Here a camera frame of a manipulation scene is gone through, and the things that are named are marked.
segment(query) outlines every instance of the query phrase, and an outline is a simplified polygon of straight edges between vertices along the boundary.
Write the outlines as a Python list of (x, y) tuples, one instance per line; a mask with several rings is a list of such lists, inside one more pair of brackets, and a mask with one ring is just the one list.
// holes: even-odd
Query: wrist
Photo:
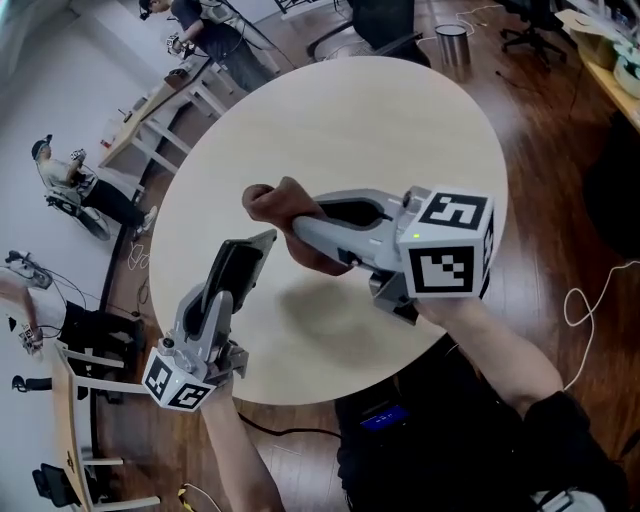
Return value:
[(427, 320), (447, 331), (455, 326), (477, 323), (486, 313), (484, 304), (476, 297), (427, 299), (418, 301), (416, 309)]
[(231, 396), (211, 397), (200, 408), (205, 421), (218, 422), (236, 415), (236, 407)]

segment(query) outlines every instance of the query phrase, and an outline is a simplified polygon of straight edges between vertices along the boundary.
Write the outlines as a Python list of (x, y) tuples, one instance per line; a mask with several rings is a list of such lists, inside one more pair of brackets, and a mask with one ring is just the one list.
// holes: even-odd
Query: round white table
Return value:
[[(385, 57), (313, 64), (231, 108), (173, 179), (151, 247), (151, 296), (163, 331), (172, 328), (180, 299), (206, 280), (224, 240), (271, 228), (243, 209), (245, 187), (275, 186), (283, 176), (312, 196), (352, 188), (402, 196), (412, 185), (437, 184), (488, 192), (495, 198), (495, 248), (502, 237), (502, 150), (458, 85)], [(411, 327), (376, 309), (368, 280), (358, 269), (334, 278), (301, 267), (279, 234), (257, 287), (232, 320), (232, 339), (250, 353), (234, 396), (276, 405), (335, 399), (398, 372), (443, 334), (425, 320)]]

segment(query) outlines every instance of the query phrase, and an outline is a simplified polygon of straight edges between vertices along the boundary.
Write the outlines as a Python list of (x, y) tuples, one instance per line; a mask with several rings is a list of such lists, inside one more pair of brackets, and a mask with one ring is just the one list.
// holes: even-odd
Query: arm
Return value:
[(240, 421), (231, 387), (214, 392), (201, 409), (231, 509), (284, 512), (276, 483)]
[(36, 317), (36, 308), (33, 299), (29, 295), (26, 286), (14, 283), (8, 279), (0, 278), (0, 298), (5, 299), (17, 306), (20, 306), (27, 315), (27, 321), (36, 338), (41, 334), (38, 328), (38, 319)]
[(193, 41), (193, 38), (196, 37), (202, 30), (204, 29), (204, 23), (202, 20), (198, 20), (193, 23), (187, 30), (184, 31), (182, 37), (180, 38), (180, 43), (184, 44), (187, 41)]
[(522, 416), (534, 403), (562, 391), (560, 374), (544, 354), (492, 317), (480, 299), (434, 299), (416, 307), (449, 332), (498, 395)]
[(80, 167), (82, 167), (82, 161), (80, 160), (74, 160), (69, 164), (69, 167), (67, 167), (67, 177), (65, 179), (67, 185), (73, 185), (73, 180), (80, 170)]

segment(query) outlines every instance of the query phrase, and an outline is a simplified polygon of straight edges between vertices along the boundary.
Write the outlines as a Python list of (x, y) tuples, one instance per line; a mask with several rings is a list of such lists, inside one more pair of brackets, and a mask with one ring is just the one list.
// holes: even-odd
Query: blue light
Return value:
[(3, 24), (4, 18), (6, 17), (9, 1), (10, 0), (0, 0), (0, 25)]

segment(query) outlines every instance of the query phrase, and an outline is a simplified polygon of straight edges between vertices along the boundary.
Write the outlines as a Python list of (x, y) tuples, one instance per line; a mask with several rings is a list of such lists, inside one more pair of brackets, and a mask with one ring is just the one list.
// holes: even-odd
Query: forearm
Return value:
[(82, 162), (80, 160), (74, 160), (69, 164), (69, 168), (67, 170), (67, 180), (66, 180), (68, 185), (71, 185), (73, 183), (73, 179), (75, 178), (76, 174), (80, 170), (81, 166), (82, 166)]
[(520, 414), (563, 389), (558, 370), (545, 355), (495, 319), (479, 299), (458, 301), (442, 326)]
[(191, 25), (187, 30), (184, 31), (182, 37), (180, 38), (180, 41), (182, 41), (183, 43), (187, 41), (193, 41), (193, 39), (200, 32), (202, 32), (202, 29), (204, 29), (204, 23), (202, 23), (202, 20), (196, 21), (193, 25)]
[(27, 289), (23, 289), (20, 293), (20, 304), (27, 314), (27, 320), (31, 329), (36, 330), (38, 328), (38, 317), (36, 316), (36, 308), (33, 305), (33, 300)]
[(204, 404), (202, 416), (233, 512), (283, 512), (278, 488), (251, 443), (231, 397)]

